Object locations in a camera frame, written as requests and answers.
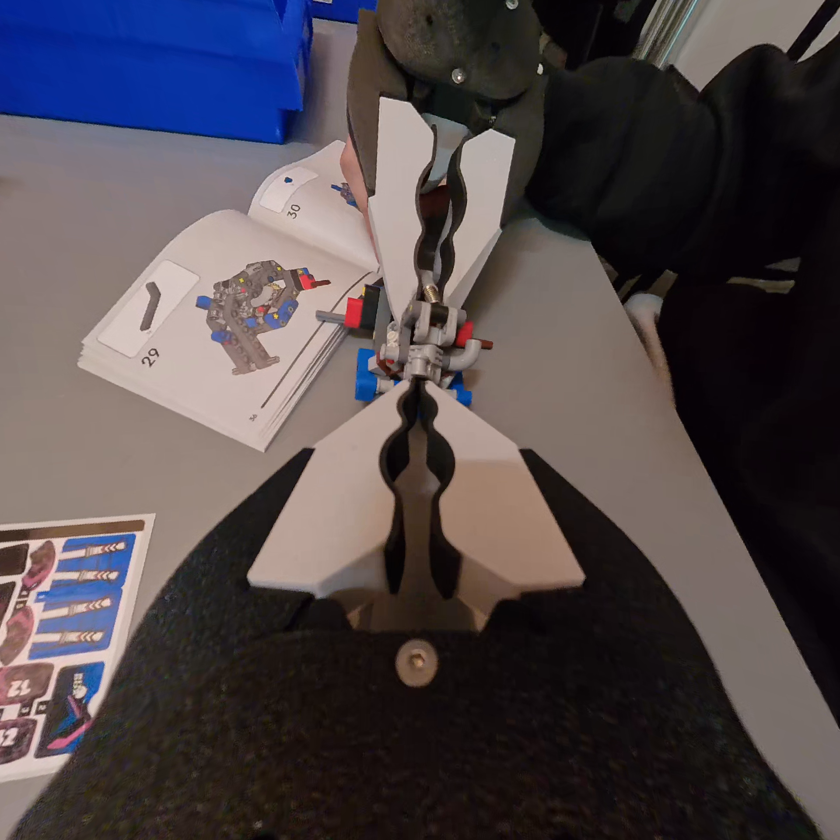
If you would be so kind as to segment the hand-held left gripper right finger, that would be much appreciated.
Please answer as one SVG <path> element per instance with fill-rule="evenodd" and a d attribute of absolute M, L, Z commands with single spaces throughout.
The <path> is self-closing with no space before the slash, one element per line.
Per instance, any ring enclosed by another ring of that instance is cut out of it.
<path fill-rule="evenodd" d="M 519 447 L 435 384 L 420 390 L 433 498 L 429 560 L 444 599 L 484 629 L 500 602 L 582 586 L 585 573 Z"/>

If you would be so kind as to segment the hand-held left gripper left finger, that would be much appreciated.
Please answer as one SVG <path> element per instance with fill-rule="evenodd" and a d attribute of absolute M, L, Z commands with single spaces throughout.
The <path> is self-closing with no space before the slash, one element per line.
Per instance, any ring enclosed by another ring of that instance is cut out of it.
<path fill-rule="evenodd" d="M 402 503 L 387 455 L 416 417 L 401 383 L 318 441 L 248 574 L 255 588 L 332 599 L 370 631 L 374 604 L 398 591 Z"/>

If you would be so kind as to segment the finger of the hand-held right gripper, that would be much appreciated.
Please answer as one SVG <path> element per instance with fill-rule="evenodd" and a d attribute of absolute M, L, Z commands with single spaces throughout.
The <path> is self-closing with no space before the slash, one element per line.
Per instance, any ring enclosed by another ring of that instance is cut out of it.
<path fill-rule="evenodd" d="M 409 101 L 381 98 L 371 231 L 391 310 L 417 297 L 417 253 L 424 236 L 418 196 L 436 151 L 435 131 Z"/>
<path fill-rule="evenodd" d="M 465 301 L 501 234 L 515 140 L 487 130 L 437 130 L 434 180 L 446 175 L 448 209 L 434 221 L 434 279 L 444 301 Z"/>

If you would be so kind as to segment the blue grey lego model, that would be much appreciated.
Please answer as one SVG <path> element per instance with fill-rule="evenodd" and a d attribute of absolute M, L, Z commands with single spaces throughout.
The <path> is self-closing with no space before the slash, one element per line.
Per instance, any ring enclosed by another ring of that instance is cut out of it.
<path fill-rule="evenodd" d="M 399 318 L 392 315 L 384 281 L 378 280 L 350 298 L 343 312 L 317 310 L 316 319 L 371 333 L 371 348 L 358 351 L 355 366 L 354 398 L 365 404 L 399 382 L 419 380 L 471 407 L 473 395 L 466 389 L 464 372 L 493 347 L 475 336 L 464 310 L 443 303 L 435 284 L 425 285 Z"/>

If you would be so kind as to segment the lego instruction booklet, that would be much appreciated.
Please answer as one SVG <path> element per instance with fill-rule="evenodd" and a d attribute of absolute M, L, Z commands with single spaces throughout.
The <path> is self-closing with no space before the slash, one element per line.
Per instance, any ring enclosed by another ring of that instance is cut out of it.
<path fill-rule="evenodd" d="M 78 366 L 265 451 L 358 323 L 378 265 L 334 141 L 201 217 L 82 341 Z"/>

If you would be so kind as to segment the lego sticker sheet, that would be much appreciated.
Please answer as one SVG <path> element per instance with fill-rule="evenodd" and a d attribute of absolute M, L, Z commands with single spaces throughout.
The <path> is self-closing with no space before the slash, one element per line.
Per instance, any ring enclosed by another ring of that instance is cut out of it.
<path fill-rule="evenodd" d="M 128 642 L 155 515 L 1 527 L 1 782 L 57 772 Z"/>

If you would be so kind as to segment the person's right hand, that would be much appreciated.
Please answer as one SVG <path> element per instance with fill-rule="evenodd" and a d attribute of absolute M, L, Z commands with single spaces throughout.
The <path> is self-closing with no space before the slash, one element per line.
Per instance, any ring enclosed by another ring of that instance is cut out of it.
<path fill-rule="evenodd" d="M 369 215 L 369 194 L 366 189 L 358 155 L 349 135 L 345 141 L 339 162 L 343 179 L 347 182 L 350 188 L 355 204 L 362 214 L 367 233 L 371 241 L 373 241 L 374 237 Z"/>

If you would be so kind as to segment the person's black clothed body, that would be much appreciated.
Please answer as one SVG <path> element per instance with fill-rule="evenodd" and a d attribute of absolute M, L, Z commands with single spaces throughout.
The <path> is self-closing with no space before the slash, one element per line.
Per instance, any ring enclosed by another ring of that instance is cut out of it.
<path fill-rule="evenodd" d="M 836 721 L 838 315 L 826 227 L 785 294 L 674 290 L 658 322 L 679 418 Z"/>

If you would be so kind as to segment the blue plastic storage bin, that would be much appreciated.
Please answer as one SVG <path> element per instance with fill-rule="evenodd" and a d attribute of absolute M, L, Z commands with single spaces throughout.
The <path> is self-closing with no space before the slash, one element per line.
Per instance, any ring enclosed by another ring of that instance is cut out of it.
<path fill-rule="evenodd" d="M 2 26 L 308 69 L 309 2 L 2 1 Z"/>
<path fill-rule="evenodd" d="M 1 111 L 283 144 L 309 58 L 309 44 L 267 60 L 3 25 Z"/>

